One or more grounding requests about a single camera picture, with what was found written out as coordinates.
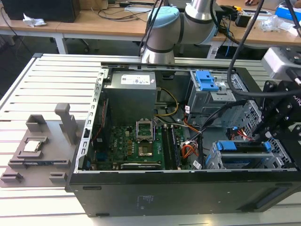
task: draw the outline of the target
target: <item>processor chip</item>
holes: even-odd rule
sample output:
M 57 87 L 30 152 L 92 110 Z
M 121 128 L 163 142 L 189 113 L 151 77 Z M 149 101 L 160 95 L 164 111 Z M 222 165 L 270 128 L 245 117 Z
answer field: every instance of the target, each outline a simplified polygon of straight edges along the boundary
M 140 143 L 138 146 L 138 156 L 153 156 L 152 143 Z

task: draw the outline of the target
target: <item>black box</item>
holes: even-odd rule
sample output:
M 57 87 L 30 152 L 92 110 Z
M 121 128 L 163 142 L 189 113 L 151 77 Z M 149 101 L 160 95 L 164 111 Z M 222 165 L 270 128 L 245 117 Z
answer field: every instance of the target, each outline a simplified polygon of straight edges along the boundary
M 5 12 L 11 20 L 23 20 L 27 16 L 73 23 L 79 14 L 79 0 L 2 0 Z
M 235 20 L 235 25 L 237 27 L 247 27 L 250 19 L 250 16 L 239 14 Z

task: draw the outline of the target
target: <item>orange wire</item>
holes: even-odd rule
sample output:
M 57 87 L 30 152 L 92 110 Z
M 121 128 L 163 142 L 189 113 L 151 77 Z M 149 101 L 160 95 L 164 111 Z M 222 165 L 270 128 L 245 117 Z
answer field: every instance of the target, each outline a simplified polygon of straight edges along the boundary
M 188 126 L 191 130 L 193 130 L 193 131 L 199 133 L 199 131 L 198 131 L 196 128 L 193 128 L 191 125 L 189 125 L 189 124 L 187 123 L 186 119 L 184 119 L 184 124 L 185 124 L 186 126 Z
M 188 150 L 188 152 L 185 155 L 183 155 L 183 153 L 185 153 L 185 148 L 186 147 L 190 148 L 190 150 Z M 184 159 L 186 159 L 189 156 L 189 154 L 191 153 L 191 150 L 194 152 L 194 154 L 196 156 L 198 156 L 198 153 L 196 153 L 195 149 L 191 145 L 184 145 L 183 148 L 182 148 L 182 155 L 183 155 Z

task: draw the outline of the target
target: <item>computer case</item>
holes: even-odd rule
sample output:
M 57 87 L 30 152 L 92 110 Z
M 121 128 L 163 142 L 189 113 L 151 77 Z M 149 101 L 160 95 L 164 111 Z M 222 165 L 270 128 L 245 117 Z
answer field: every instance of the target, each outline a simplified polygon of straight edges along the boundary
M 2 0 L 11 20 L 22 20 L 23 13 L 45 21 L 73 23 L 79 14 L 79 0 Z

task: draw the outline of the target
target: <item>white paper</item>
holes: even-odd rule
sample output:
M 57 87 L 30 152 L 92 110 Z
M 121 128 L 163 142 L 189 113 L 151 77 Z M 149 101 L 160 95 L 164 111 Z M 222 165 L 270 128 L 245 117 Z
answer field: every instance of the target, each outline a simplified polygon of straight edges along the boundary
M 290 30 L 291 27 L 294 27 L 294 25 L 288 22 L 282 22 L 281 24 L 278 25 L 278 28 L 285 31 Z
M 45 23 L 45 21 L 43 19 L 33 19 L 33 18 L 25 15 L 24 13 L 23 13 L 23 16 L 24 16 L 23 22 L 30 27 L 42 26 L 42 25 L 47 24 L 47 23 Z

